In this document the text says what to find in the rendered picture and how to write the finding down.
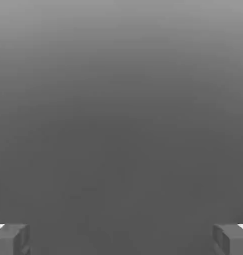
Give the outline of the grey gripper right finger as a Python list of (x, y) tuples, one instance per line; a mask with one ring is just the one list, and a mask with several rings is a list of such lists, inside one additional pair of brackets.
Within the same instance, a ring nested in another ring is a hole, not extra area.
[(243, 224), (214, 224), (214, 255), (243, 255)]

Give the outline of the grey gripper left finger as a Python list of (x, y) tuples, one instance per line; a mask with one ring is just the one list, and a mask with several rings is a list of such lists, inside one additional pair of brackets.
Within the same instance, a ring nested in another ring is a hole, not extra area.
[(0, 255), (31, 255), (30, 225), (0, 223)]

